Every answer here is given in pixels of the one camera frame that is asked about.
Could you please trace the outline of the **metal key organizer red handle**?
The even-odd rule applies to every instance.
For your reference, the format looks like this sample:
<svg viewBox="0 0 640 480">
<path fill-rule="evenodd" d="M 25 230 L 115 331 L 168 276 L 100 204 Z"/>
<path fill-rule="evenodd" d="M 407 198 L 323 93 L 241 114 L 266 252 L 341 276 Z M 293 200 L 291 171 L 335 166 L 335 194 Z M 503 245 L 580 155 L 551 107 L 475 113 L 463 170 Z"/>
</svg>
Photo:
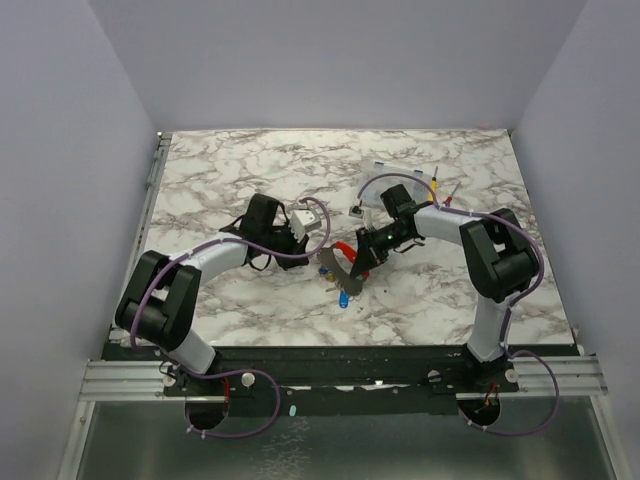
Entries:
<svg viewBox="0 0 640 480">
<path fill-rule="evenodd" d="M 365 282 L 370 277 L 370 272 L 366 271 L 357 277 L 350 276 L 350 269 L 344 268 L 336 256 L 336 251 L 353 265 L 356 260 L 357 251 L 343 241 L 337 241 L 329 247 L 323 247 L 317 253 L 317 259 L 322 267 L 334 276 L 334 282 L 347 295 L 357 297 L 362 293 Z"/>
</svg>

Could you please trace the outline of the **blue key tag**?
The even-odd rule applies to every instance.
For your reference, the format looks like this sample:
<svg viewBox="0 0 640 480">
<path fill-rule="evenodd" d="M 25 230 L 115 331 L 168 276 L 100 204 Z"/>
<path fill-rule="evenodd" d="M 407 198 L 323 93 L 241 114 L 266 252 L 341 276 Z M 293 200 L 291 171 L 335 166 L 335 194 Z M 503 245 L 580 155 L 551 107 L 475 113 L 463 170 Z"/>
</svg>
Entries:
<svg viewBox="0 0 640 480">
<path fill-rule="evenodd" d="M 341 291 L 339 295 L 339 306 L 342 309 L 346 309 L 349 306 L 350 297 L 347 292 Z"/>
</svg>

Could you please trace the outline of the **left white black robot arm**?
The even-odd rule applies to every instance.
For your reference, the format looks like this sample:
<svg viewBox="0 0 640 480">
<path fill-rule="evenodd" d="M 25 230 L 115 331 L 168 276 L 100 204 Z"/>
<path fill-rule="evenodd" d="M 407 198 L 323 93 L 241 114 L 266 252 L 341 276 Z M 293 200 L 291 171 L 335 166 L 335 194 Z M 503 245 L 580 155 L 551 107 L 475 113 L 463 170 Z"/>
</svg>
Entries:
<svg viewBox="0 0 640 480">
<path fill-rule="evenodd" d="M 321 220 L 313 210 L 293 210 L 276 225 L 283 211 L 280 201 L 255 194 L 243 215 L 204 244 L 171 256 L 145 252 L 116 308 L 115 324 L 131 341 L 148 341 L 186 367 L 186 382 L 195 392 L 214 392 L 221 380 L 213 364 L 216 351 L 192 328 L 199 289 L 260 255 L 284 270 L 308 264 L 308 230 Z"/>
</svg>

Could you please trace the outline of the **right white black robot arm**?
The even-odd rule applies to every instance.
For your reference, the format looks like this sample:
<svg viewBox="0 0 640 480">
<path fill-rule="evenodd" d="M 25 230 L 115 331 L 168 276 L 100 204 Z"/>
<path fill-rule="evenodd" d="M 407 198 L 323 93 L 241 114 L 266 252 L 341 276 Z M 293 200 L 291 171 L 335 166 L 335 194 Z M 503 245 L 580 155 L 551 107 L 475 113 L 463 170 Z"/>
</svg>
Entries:
<svg viewBox="0 0 640 480">
<path fill-rule="evenodd" d="M 507 355 L 513 308 L 544 277 L 539 246 L 507 208 L 484 213 L 453 209 L 436 200 L 418 204 L 402 184 L 380 198 L 393 222 L 356 231 L 357 250 L 349 276 L 363 277 L 385 263 L 391 250 L 409 241 L 435 238 L 460 246 L 478 303 L 466 343 L 473 358 L 460 365 L 459 378 L 467 389 L 483 390 L 496 376 L 491 362 Z"/>
</svg>

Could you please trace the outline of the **clear plastic organizer box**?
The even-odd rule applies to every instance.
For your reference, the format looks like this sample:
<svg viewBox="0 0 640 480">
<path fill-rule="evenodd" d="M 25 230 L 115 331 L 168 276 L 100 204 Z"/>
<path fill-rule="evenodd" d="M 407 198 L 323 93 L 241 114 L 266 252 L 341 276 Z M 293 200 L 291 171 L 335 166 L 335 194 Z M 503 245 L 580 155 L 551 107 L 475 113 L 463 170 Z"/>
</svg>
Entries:
<svg viewBox="0 0 640 480">
<path fill-rule="evenodd" d="M 421 167 L 405 167 L 382 161 L 366 160 L 363 163 L 356 191 L 359 191 L 371 178 L 381 174 L 387 174 L 387 177 L 374 180 L 360 196 L 361 204 L 364 207 L 384 211 L 380 195 L 397 184 L 402 184 L 417 204 L 430 199 L 430 192 L 422 183 L 409 179 L 409 177 L 414 177 L 425 184 L 430 184 L 431 176 L 426 174 Z"/>
</svg>

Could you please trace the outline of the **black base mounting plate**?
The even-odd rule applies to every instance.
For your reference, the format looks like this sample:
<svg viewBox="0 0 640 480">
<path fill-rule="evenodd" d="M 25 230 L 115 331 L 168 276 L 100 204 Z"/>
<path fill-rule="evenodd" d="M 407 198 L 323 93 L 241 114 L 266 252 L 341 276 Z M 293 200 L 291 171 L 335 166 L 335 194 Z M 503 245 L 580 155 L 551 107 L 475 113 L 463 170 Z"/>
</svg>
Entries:
<svg viewBox="0 0 640 480">
<path fill-rule="evenodd" d="M 165 367 L 160 397 L 183 400 L 201 424 L 263 418 L 454 415 L 457 395 L 517 391 L 511 361 L 476 365 L 463 346 L 226 347 L 202 380 Z"/>
</svg>

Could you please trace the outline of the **blue red handled screwdriver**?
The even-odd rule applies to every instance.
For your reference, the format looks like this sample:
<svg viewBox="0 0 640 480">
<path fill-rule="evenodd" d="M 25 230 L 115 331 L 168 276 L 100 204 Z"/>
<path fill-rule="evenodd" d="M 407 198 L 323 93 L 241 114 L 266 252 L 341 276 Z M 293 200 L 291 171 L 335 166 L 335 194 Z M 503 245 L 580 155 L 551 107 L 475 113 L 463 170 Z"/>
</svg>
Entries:
<svg viewBox="0 0 640 480">
<path fill-rule="evenodd" d="M 447 196 L 446 200 L 444 201 L 444 206 L 446 207 L 450 207 L 454 197 L 457 194 L 457 191 L 459 190 L 461 186 L 461 182 L 458 182 L 455 187 L 453 188 L 453 190 L 450 192 L 450 194 Z"/>
</svg>

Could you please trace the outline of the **yellow handled screwdriver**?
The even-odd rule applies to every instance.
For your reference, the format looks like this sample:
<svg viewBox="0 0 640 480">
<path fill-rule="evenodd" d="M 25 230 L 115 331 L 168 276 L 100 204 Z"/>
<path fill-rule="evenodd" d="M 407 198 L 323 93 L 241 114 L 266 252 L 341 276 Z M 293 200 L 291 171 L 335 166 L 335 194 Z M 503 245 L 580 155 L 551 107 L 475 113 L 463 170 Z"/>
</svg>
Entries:
<svg viewBox="0 0 640 480">
<path fill-rule="evenodd" d="M 435 199 L 435 192 L 437 190 L 437 175 L 438 175 L 439 167 L 436 165 L 433 171 L 433 175 L 431 177 L 431 193 L 429 194 L 429 201 L 433 202 Z"/>
</svg>

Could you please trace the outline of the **aluminium left side rail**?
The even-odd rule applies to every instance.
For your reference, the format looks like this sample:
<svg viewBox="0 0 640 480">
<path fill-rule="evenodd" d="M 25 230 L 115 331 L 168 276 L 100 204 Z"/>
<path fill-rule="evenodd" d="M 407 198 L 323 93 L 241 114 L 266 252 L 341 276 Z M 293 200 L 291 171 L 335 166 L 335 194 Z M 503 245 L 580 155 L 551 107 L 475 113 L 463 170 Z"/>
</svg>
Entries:
<svg viewBox="0 0 640 480">
<path fill-rule="evenodd" d="M 146 180 L 146 194 L 134 243 L 134 257 L 139 255 L 139 251 L 144 247 L 146 241 L 147 229 L 150 224 L 153 208 L 157 199 L 173 133 L 159 132 L 158 137 L 159 141 L 154 152 L 151 168 Z"/>
</svg>

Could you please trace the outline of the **aluminium rail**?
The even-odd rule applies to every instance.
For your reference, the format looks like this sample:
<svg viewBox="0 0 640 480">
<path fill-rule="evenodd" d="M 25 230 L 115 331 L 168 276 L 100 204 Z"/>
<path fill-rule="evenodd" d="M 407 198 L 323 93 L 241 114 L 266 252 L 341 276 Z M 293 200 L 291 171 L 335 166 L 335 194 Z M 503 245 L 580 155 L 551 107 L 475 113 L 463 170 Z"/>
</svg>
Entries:
<svg viewBox="0 0 640 480">
<path fill-rule="evenodd" d="M 531 357 L 512 361 L 505 374 L 494 381 L 504 398 L 545 397 L 558 392 L 564 397 L 592 397 L 609 393 L 595 356 Z M 158 361 L 92 361 L 84 373 L 80 399 L 85 402 L 186 401 L 221 403 L 222 394 L 198 393 L 193 387 L 176 387 L 160 371 Z"/>
<path fill-rule="evenodd" d="M 150 224 L 153 208 L 157 199 L 173 133 L 159 132 L 158 137 L 159 141 L 154 152 L 151 168 L 146 180 L 146 194 L 134 243 L 134 257 L 139 255 L 139 251 L 144 247 L 146 241 L 147 229 Z"/>
</svg>

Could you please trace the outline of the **aluminium front rail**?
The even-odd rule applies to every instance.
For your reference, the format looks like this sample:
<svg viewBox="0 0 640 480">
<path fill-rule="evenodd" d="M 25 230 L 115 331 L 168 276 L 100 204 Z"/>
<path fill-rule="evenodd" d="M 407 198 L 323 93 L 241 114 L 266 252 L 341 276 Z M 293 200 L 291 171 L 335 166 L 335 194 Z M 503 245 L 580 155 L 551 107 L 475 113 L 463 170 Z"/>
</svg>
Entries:
<svg viewBox="0 0 640 480">
<path fill-rule="evenodd" d="M 592 397 L 609 393 L 595 356 L 531 357 L 512 361 L 505 374 L 494 381 L 504 398 L 545 397 L 558 392 L 564 397 Z M 222 394 L 198 393 L 193 387 L 176 387 L 160 371 L 158 361 L 92 361 L 84 373 L 80 399 L 85 402 L 186 401 L 221 403 Z"/>
</svg>

